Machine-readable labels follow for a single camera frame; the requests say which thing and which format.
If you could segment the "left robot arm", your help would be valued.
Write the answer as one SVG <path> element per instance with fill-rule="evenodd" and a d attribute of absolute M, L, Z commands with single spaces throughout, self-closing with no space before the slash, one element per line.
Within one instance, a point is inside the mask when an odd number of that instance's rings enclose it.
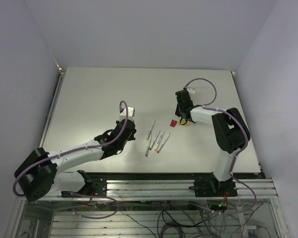
<path fill-rule="evenodd" d="M 38 200 L 49 192 L 58 172 L 118 155 L 128 141 L 135 140 L 136 131 L 134 121 L 124 119 L 117 121 L 114 129 L 69 151 L 52 155 L 42 147 L 33 150 L 14 173 L 23 196 L 28 201 Z"/>

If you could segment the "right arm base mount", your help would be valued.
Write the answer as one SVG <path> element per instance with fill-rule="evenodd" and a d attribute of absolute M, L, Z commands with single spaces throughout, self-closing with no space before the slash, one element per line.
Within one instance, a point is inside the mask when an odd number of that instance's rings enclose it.
<path fill-rule="evenodd" d="M 213 173 L 198 176 L 194 179 L 189 190 L 194 191 L 195 197 L 236 197 L 237 191 L 232 178 L 226 181 L 218 181 Z"/>

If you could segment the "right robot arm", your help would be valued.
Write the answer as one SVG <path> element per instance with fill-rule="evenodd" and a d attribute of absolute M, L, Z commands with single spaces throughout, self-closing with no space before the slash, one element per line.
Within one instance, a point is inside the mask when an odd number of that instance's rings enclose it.
<path fill-rule="evenodd" d="M 192 123 L 206 123 L 213 126 L 219 158 L 211 173 L 210 193 L 220 196 L 232 181 L 232 171 L 238 155 L 246 149 L 250 132 L 237 108 L 222 110 L 194 105 L 188 90 L 175 93 L 177 106 L 175 114 Z"/>

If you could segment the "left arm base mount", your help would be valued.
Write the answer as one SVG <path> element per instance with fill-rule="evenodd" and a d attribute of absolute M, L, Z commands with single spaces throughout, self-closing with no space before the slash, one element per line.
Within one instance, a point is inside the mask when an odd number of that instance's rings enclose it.
<path fill-rule="evenodd" d="M 106 195 L 107 183 L 104 178 L 92 178 L 83 170 L 69 173 L 69 175 L 69 178 L 60 180 L 62 198 L 93 198 Z"/>

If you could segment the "orange marker pen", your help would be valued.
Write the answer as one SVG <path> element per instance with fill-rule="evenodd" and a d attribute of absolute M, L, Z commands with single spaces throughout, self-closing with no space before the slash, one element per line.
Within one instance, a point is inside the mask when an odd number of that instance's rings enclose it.
<path fill-rule="evenodd" d="M 151 125 L 151 128 L 150 128 L 150 130 L 149 130 L 149 132 L 148 132 L 148 135 L 147 135 L 147 140 L 150 139 L 150 136 L 151 136 L 151 134 L 152 134 L 152 131 L 153 131 L 155 122 L 156 122 L 156 120 L 154 120 L 154 121 L 153 121 L 153 124 Z"/>

